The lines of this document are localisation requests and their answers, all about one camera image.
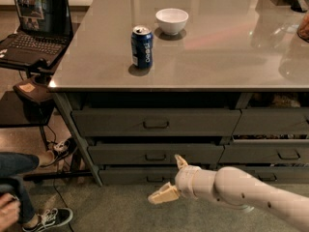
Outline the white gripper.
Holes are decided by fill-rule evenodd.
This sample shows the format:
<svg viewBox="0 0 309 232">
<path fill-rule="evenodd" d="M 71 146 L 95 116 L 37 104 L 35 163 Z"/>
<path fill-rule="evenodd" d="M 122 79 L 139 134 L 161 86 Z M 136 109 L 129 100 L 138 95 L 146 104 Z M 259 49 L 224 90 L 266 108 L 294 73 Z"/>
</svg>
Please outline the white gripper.
<svg viewBox="0 0 309 232">
<path fill-rule="evenodd" d="M 164 184 L 148 197 L 150 203 L 157 205 L 175 201 L 180 194 L 192 199 L 215 200 L 217 198 L 214 188 L 215 171 L 188 165 L 186 160 L 178 154 L 175 154 L 175 160 L 180 170 L 175 177 L 176 187 L 170 182 Z"/>
</svg>

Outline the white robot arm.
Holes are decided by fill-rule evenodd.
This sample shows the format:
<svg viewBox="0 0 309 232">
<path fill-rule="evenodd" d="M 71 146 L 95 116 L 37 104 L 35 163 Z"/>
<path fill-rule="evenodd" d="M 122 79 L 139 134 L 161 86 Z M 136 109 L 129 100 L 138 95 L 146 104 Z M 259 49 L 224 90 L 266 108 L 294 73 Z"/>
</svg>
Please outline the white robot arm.
<svg viewBox="0 0 309 232">
<path fill-rule="evenodd" d="M 148 200 L 161 204 L 179 199 L 205 199 L 219 206 L 249 212 L 254 208 L 269 212 L 300 232 L 309 232 L 309 198 L 270 186 L 238 168 L 217 171 L 189 165 L 175 155 L 179 169 L 175 184 L 164 184 Z"/>
</svg>

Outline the person hand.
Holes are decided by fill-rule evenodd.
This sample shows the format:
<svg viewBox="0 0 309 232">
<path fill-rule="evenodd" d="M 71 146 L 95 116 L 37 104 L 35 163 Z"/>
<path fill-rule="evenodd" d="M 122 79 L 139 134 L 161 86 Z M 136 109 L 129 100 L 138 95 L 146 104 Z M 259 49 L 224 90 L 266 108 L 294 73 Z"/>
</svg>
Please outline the person hand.
<svg viewBox="0 0 309 232">
<path fill-rule="evenodd" d="M 20 203 L 9 193 L 0 197 L 0 232 L 4 232 L 19 218 Z"/>
</svg>

